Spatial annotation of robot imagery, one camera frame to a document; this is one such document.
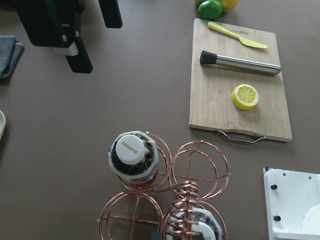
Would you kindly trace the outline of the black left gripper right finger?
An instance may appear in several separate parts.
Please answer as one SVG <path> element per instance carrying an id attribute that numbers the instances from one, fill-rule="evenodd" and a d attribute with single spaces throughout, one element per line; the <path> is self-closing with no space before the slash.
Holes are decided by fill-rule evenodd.
<path id="1" fill-rule="evenodd" d="M 98 0 L 104 24 L 107 28 L 121 28 L 122 16 L 118 0 Z"/>

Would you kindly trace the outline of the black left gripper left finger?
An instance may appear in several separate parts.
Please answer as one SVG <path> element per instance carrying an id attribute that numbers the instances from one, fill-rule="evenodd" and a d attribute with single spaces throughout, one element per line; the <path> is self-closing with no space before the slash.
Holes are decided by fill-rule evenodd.
<path id="1" fill-rule="evenodd" d="M 75 39 L 74 43 L 78 50 L 78 54 L 74 56 L 65 56 L 71 70 L 74 73 L 90 74 L 93 70 L 93 66 L 82 39 L 78 37 Z"/>

